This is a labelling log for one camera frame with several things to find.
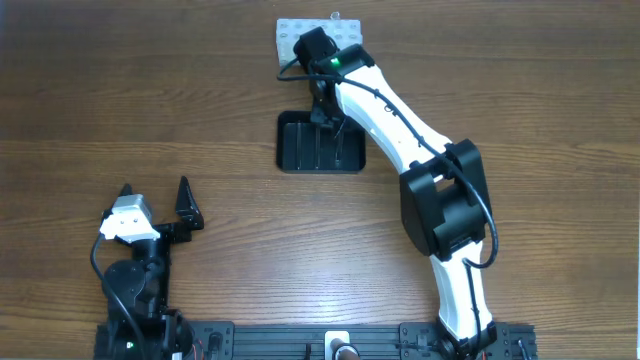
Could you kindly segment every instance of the wooden table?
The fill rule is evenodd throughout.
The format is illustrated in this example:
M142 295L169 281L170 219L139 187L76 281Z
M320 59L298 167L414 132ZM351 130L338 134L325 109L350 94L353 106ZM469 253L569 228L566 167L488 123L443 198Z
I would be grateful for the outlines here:
M373 143L359 175L286 175L280 17L362 20L397 93L484 158L494 317L539 354L635 354L640 6L572 1L9 0L0 9L0 356L90 357L106 300L89 264L130 182L173 221L181 175L206 229L175 246L171 305L238 324L432 321L428 259ZM109 243L99 260L128 257Z

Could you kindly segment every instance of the white egg carton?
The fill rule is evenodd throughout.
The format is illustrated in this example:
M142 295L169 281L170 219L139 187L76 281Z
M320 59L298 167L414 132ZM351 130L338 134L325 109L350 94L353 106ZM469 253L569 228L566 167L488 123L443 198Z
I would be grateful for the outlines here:
M300 35L322 26L324 32L335 40L338 48L344 49L353 44L362 44L360 20L341 20L336 13L331 19L278 19L276 24L276 46L278 61L283 66L296 58L293 46Z

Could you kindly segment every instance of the table surface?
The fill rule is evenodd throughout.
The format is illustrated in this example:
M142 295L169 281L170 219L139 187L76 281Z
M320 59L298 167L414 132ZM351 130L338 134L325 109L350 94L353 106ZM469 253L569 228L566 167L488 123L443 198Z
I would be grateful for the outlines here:
M482 152L501 251L499 321L539 354L636 347L640 5L397 0L9 0L0 9L0 356L90 357L106 300L89 264L129 182L173 221L181 175L206 229L173 249L171 305L238 324L432 321L398 175L368 139L358 175L287 175L278 18L362 21L405 102ZM102 267L128 257L108 243Z

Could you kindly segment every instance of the white plastic casing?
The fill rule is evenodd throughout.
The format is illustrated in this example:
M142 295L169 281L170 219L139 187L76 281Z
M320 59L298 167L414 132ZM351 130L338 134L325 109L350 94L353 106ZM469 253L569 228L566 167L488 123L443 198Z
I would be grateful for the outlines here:
M151 226L151 208L142 195L120 196L111 208L112 214L100 226L105 239L116 236L128 243L137 240L160 238L160 233Z
M329 35L340 49L353 44L362 44L360 20L278 19L276 46L280 66L296 58L293 46L300 39L300 35L318 26L322 26L325 34Z
M361 67L345 76L373 89L378 89L402 112L425 141L440 153L445 145L451 143L427 126L409 107L391 90L377 66ZM424 163L433 158L433 154L418 145L418 141L404 125L393 115L385 102L370 92L356 86L341 83L336 85L336 98L345 115L353 118L362 126L389 157L399 174L409 170L409 165L418 161ZM462 260L480 261L482 243L471 242L458 249L449 261L440 261L431 256L431 264L440 294L439 317L449 333L458 340L472 338L477 333L475 315L471 306L469 280ZM479 311L481 329L486 329L492 316L484 300L482 277L478 269L472 269L476 304Z

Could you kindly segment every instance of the black mounting base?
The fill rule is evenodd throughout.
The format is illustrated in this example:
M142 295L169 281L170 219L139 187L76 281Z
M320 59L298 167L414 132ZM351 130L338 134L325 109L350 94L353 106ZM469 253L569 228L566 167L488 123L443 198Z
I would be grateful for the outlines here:
M356 173L366 163L364 131L346 119L332 126L314 112L285 111L278 117L276 163L291 173Z
M435 344L444 334L436 323L236 326L226 321L193 321L190 325L194 339L202 341L207 360L324 360L324 338L330 330L348 331L362 360L442 359ZM488 360L525 360L518 340L527 358L538 359L533 326L496 323L496 328L497 341L484 349ZM195 345L200 358L202 350Z

